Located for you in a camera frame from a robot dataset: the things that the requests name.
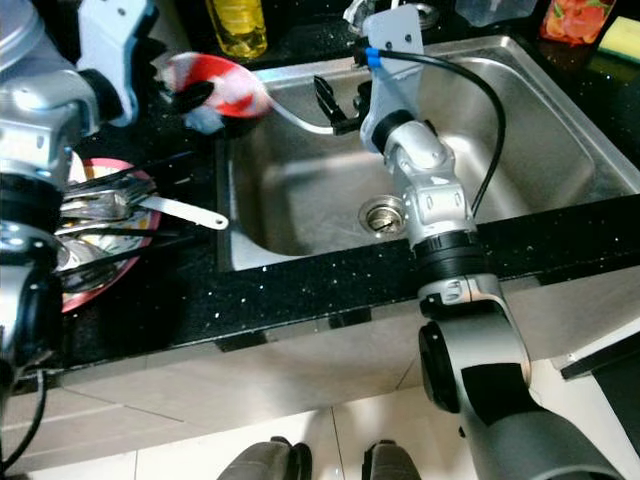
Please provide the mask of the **grey right robot foot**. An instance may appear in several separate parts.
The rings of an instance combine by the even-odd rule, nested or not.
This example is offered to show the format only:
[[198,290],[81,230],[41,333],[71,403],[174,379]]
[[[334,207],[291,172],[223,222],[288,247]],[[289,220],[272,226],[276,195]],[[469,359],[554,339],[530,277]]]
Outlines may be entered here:
[[422,480],[410,453],[390,439],[379,440],[364,453],[361,480]]

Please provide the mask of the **white handled utensil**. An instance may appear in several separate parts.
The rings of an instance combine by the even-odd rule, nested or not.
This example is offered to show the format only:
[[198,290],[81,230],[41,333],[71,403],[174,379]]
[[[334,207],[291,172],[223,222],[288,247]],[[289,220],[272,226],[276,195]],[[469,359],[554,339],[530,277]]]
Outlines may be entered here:
[[230,225],[230,220],[227,216],[220,214],[220,212],[186,204],[186,202],[173,200],[173,198],[150,195],[142,198],[138,205],[145,207],[145,209],[164,212],[164,214],[174,216],[174,218],[191,221],[193,224],[209,229],[225,230]]

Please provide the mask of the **yellow sponge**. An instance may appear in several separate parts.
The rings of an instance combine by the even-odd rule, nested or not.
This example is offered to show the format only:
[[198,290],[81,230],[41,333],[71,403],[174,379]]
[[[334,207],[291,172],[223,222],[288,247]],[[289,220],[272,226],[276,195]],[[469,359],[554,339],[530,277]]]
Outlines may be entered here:
[[640,64],[640,20],[618,15],[605,29],[596,50]]

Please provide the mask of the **metal sink drain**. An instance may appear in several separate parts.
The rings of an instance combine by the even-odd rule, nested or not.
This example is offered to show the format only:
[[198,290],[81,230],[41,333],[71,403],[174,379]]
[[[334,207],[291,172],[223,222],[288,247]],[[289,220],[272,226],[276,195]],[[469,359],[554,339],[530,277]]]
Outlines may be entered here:
[[357,225],[379,239],[401,238],[406,233],[407,216],[401,198],[376,195],[357,211]]

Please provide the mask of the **metal faucet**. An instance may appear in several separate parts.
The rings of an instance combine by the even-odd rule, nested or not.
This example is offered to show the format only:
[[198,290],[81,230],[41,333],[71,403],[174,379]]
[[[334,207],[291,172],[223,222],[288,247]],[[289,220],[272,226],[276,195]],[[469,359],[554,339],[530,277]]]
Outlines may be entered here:
[[396,9],[402,0],[352,0],[343,10],[343,19],[349,23],[349,29],[355,33],[364,32],[365,20],[384,10]]

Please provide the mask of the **grey robot foot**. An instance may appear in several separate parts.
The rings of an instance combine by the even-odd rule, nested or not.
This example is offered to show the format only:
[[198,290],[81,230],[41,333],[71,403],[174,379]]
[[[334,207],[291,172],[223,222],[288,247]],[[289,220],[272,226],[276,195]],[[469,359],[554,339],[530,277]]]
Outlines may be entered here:
[[289,443],[284,436],[243,449],[216,480],[312,480],[314,457],[306,443]]
[[390,439],[379,440],[364,453],[361,480],[422,480],[410,453]]

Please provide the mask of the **red and white bowl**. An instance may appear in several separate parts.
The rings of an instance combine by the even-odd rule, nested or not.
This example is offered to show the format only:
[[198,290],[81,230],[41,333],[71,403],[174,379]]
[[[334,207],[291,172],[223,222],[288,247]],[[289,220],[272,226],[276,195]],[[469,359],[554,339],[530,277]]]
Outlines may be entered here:
[[164,61],[160,79],[165,90],[172,92],[182,92],[195,82],[212,82],[212,95],[205,104],[180,114],[184,127],[201,134],[257,120],[273,106],[264,84],[251,70],[206,52],[178,52]]

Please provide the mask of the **red rimmed patterned plate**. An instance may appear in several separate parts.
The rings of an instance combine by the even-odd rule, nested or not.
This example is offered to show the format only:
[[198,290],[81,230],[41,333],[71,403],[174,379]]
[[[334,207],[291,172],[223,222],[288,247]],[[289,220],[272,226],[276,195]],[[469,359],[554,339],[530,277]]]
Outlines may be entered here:
[[[114,157],[91,157],[91,159],[83,160],[77,154],[74,154],[69,182],[72,184],[83,183],[86,182],[86,180],[106,177],[106,175],[122,172],[122,170],[131,168],[131,166],[133,166],[133,164],[128,163],[128,161],[114,159]],[[160,227],[161,218],[163,218],[163,215],[161,215],[160,212],[141,209],[134,211],[127,220],[109,221],[106,227],[133,230],[157,230]],[[108,236],[108,234],[82,234],[82,236],[78,236],[78,238],[108,253],[122,253],[128,250],[136,250],[138,247],[148,246],[148,244],[154,242],[154,238],[152,237]],[[118,283],[138,261],[140,260],[134,262],[127,270],[123,271],[123,274],[120,274],[113,282],[106,284],[105,287],[86,292],[64,293],[63,308],[61,308],[61,311],[63,311],[64,314],[69,314],[69,312],[76,311],[78,308],[87,305],[87,303],[95,301],[97,297],[100,297],[101,294],[109,291],[113,285]]]

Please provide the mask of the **stainless steel sink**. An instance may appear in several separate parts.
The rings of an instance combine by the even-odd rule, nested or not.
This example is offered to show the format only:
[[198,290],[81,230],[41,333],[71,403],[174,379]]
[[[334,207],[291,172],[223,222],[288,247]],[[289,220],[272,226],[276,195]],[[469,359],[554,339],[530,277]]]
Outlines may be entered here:
[[[467,38],[426,51],[483,77],[506,108],[506,145],[477,223],[640,193],[640,169],[515,38]],[[492,105],[466,79],[431,67],[419,105],[472,195],[492,157]],[[221,157],[227,187],[219,209],[232,221],[236,270],[404,237],[375,238],[357,225],[365,201],[398,192],[383,157],[356,133],[314,134],[271,114],[225,143]]]

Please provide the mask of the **metal fork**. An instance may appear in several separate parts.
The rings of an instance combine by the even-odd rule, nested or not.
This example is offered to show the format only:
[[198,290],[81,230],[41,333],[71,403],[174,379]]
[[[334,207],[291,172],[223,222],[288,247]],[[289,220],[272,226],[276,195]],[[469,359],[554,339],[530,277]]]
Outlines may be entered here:
[[152,180],[127,177],[113,184],[69,193],[60,206],[61,218],[81,220],[123,220],[132,214],[143,197],[156,189]]

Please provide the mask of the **clear plastic container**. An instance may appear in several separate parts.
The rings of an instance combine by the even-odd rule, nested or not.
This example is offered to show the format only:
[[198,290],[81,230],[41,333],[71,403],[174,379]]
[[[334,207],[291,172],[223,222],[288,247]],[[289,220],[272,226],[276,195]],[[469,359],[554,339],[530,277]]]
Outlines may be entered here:
[[454,0],[454,10],[471,27],[529,17],[538,0]]

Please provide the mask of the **grey left robot foot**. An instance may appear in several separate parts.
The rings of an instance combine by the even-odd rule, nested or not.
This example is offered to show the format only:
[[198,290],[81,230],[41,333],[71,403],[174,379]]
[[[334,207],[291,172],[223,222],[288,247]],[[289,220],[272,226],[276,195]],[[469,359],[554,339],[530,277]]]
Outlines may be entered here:
[[284,436],[243,449],[216,480],[312,480],[314,457],[306,443],[289,443]]

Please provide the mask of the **red fruit print packet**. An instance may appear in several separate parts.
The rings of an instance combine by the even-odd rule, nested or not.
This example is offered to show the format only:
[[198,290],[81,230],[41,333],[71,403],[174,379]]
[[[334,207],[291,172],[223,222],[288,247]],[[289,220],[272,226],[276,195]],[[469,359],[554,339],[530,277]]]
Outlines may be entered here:
[[616,4],[617,0],[550,0],[539,37],[567,45],[595,44]]

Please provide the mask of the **yellow liquid bottle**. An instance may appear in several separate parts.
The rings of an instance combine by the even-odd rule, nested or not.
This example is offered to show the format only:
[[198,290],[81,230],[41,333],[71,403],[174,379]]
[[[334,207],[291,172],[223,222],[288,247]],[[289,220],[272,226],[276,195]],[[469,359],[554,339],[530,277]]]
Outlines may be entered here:
[[205,0],[205,3],[224,54],[238,59],[265,54],[268,36],[261,0]]

